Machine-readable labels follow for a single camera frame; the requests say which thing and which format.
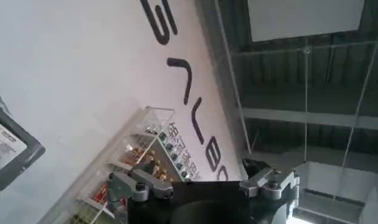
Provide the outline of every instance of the small bottle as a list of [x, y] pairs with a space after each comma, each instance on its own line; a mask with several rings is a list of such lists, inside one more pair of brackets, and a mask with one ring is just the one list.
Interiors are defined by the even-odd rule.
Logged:
[[186, 179], [187, 178], [187, 172], [186, 171], [182, 171], [181, 172], [181, 176], [183, 179]]
[[178, 171], [181, 171], [183, 165], [181, 163], [176, 163], [175, 167], [177, 168]]
[[172, 161], [176, 161], [177, 159], [178, 159], [178, 155], [177, 154], [175, 154], [175, 153], [171, 154], [171, 160]]
[[153, 168], [152, 176], [157, 177], [159, 171], [160, 171], [160, 166], [155, 165], [155, 167]]
[[167, 178], [167, 175], [163, 174], [163, 173], [161, 175], [159, 175], [159, 177], [158, 177], [158, 179], [161, 180], [161, 181], [166, 180], [166, 178]]
[[173, 146], [172, 144], [168, 143], [168, 144], [166, 145], [167, 153], [168, 153], [168, 154], [171, 154], [173, 148], [174, 148], [174, 146]]
[[167, 135], [163, 131], [159, 134], [159, 138], [163, 145], [167, 144]]
[[148, 163], [150, 163], [151, 161], [153, 161], [153, 159], [154, 159], [154, 157], [153, 157], [152, 155], [150, 155], [150, 154], [146, 154], [142, 162], [143, 162], [144, 164], [148, 164]]

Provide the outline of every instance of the ceiling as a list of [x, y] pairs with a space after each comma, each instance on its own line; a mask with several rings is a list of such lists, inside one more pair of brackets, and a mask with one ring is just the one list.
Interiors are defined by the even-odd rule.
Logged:
[[[377, 43], [378, 0], [365, 1], [358, 30], [255, 43], [247, 1], [221, 0], [220, 8], [243, 108], [305, 112], [307, 106], [309, 113], [355, 115]], [[378, 118], [378, 44], [359, 116]], [[246, 117], [245, 123], [250, 142], [259, 132], [254, 150], [282, 153], [304, 144], [303, 122]], [[345, 151], [351, 128], [307, 124], [307, 144]], [[378, 155], [378, 128], [355, 128], [349, 150]]]

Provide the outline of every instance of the white wall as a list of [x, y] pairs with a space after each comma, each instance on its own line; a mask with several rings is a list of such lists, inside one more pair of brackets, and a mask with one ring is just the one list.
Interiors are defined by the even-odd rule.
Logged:
[[282, 154], [254, 152], [251, 158], [266, 161], [278, 169], [295, 169], [301, 175], [301, 189], [306, 188], [326, 194], [365, 202], [376, 184], [378, 156], [349, 153], [349, 159], [341, 182], [341, 160], [343, 152], [322, 147], [309, 147], [308, 163], [303, 163], [303, 148], [292, 149]]
[[308, 189], [326, 194], [366, 202], [377, 175], [372, 172], [348, 169], [344, 171], [340, 191], [341, 167], [322, 163], [309, 163]]
[[376, 180], [359, 217], [359, 224], [378, 224], [378, 176]]
[[[0, 223], [36, 223], [139, 108], [174, 108], [204, 180], [214, 180], [191, 124], [216, 136], [230, 180], [240, 177], [213, 68], [193, 1], [170, 1], [178, 26], [160, 45], [139, 1], [0, 0], [0, 95], [46, 153], [0, 193]], [[187, 75], [166, 66], [186, 59]]]

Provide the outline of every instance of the display shelf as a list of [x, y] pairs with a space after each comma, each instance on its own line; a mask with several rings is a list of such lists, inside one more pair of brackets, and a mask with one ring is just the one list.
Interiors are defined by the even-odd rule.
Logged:
[[169, 176], [171, 176], [174, 181], [184, 181], [184, 178], [181, 176], [179, 170], [175, 166], [174, 161], [172, 161], [165, 146], [162, 144], [159, 138], [156, 138], [156, 141], [151, 146], [151, 149], [155, 151], [155, 158], [158, 158], [161, 161], [161, 166], [167, 169]]
[[[152, 134], [165, 131], [174, 113], [174, 110], [170, 109], [147, 107], [134, 114], [93, 164], [90, 164], [84, 176], [80, 176], [63, 196], [68, 204], [63, 206], [64, 211], [57, 217], [60, 220], [67, 217], [65, 223], [75, 224], [98, 223], [98, 218], [102, 214], [114, 218], [113, 213], [107, 209], [106, 195], [102, 197], [96, 195], [103, 191], [102, 186], [110, 173], [128, 172], [142, 161], [150, 149], [155, 151], [155, 159], [160, 160], [160, 166], [167, 170], [174, 181], [183, 181], [159, 136]], [[63, 221], [53, 219], [49, 223], [56, 224]]]
[[98, 209], [99, 211], [102, 211], [106, 214], [108, 214], [110, 217], [114, 218], [114, 214], [107, 208], [107, 203], [105, 202], [103, 205], [94, 201], [93, 199], [91, 198], [87, 198], [87, 197], [80, 197], [78, 198], [79, 200], [87, 203], [88, 205]]

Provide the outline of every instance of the steel beam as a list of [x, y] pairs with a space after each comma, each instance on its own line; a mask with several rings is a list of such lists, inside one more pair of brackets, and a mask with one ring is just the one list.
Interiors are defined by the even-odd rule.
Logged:
[[[261, 108], [242, 108], [244, 118], [255, 118], [273, 121], [299, 122], [308, 124], [353, 127], [355, 115], [306, 113], [305, 111], [272, 110]], [[378, 117], [359, 116], [355, 128], [378, 130]]]

